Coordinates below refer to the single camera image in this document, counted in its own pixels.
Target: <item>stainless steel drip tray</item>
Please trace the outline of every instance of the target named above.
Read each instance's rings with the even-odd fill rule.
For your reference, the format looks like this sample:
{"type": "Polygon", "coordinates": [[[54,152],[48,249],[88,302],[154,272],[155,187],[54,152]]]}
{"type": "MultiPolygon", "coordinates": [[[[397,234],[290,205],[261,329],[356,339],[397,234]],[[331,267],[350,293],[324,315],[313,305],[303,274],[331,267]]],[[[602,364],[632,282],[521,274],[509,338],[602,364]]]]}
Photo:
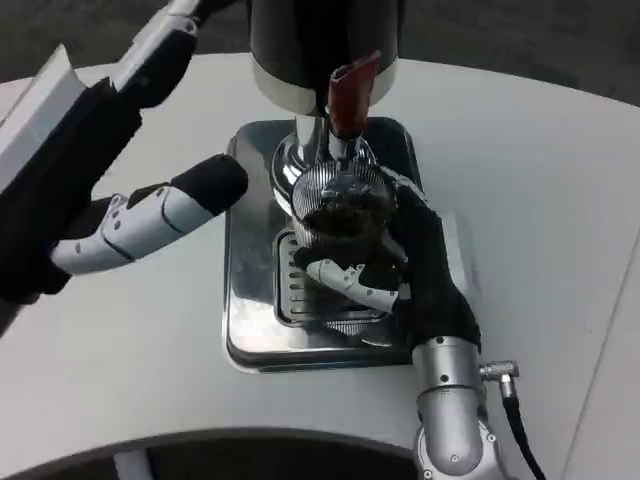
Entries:
{"type": "MultiPolygon", "coordinates": [[[[293,121],[250,123],[229,145],[249,175],[248,192],[226,217],[224,334],[230,357],[250,371],[408,363],[393,316],[314,285],[292,264],[295,236],[268,172],[293,128],[293,121]]],[[[413,149],[400,124],[372,118],[368,132],[379,159],[393,159],[391,168],[415,178],[413,149]]]]}

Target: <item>white table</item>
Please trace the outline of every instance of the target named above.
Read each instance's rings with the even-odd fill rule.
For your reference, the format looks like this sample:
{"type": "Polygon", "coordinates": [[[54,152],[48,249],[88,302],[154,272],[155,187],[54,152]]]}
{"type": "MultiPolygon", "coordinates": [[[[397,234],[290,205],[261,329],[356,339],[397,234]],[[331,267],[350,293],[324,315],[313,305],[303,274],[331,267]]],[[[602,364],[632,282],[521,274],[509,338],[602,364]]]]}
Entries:
{"type": "MultiPolygon", "coordinates": [[[[108,70],[81,76],[95,81],[108,70]]],[[[0,113],[26,84],[0,88],[0,113]]],[[[559,478],[640,226],[640,110],[532,80],[402,61],[372,113],[407,127],[428,196],[469,222],[484,357],[519,360],[533,449],[548,477],[559,478]]],[[[169,100],[145,114],[97,193],[168,179],[224,150],[241,125],[288,117],[253,85],[246,54],[198,57],[169,100]]],[[[410,448],[418,424],[410,367],[256,375],[229,363],[223,255],[219,218],[27,309],[0,341],[0,477],[93,449],[238,428],[410,448]]],[[[490,410],[511,473],[530,478],[493,388],[490,410]]]]}

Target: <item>cable connector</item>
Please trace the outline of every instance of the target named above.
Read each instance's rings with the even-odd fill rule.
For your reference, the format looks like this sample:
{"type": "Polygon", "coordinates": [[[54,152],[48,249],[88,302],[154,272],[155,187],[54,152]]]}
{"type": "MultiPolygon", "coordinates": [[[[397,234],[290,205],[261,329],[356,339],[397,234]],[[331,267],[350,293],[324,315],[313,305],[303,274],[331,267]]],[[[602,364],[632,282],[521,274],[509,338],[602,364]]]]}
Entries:
{"type": "Polygon", "coordinates": [[[515,383],[515,379],[520,376],[518,364],[511,360],[485,363],[480,366],[480,376],[484,381],[498,382],[500,385],[502,405],[507,414],[507,420],[509,421],[513,438],[520,447],[522,456],[536,480],[546,480],[544,473],[531,452],[529,439],[527,438],[524,424],[522,423],[520,400],[518,399],[515,383]]]}

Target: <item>robotic arm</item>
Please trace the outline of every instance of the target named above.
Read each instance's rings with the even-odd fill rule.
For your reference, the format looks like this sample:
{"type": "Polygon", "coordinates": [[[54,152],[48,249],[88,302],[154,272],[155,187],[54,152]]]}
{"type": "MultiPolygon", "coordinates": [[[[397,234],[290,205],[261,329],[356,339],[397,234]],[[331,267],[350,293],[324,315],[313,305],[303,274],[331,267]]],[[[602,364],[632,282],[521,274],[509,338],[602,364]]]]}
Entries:
{"type": "Polygon", "coordinates": [[[22,305],[71,275],[142,258],[230,207],[247,189],[226,155],[170,182],[91,201],[91,191],[182,79],[198,28],[224,1],[174,0],[112,75],[84,85],[59,47],[0,124],[0,334],[22,305]]]}
{"type": "Polygon", "coordinates": [[[452,266],[462,252],[446,231],[456,230],[455,216],[434,212],[418,187],[381,167],[394,185],[396,218],[391,236],[404,255],[406,284],[388,289],[396,272],[375,265],[351,265],[329,249],[299,249],[294,260],[314,280],[370,308],[393,314],[412,351],[418,373],[421,427],[414,459],[425,479],[508,480],[495,433],[488,422],[483,382],[499,383],[514,437],[538,480],[544,474],[529,448],[520,417],[515,362],[480,363],[480,330],[465,298],[468,286],[452,266]]]}

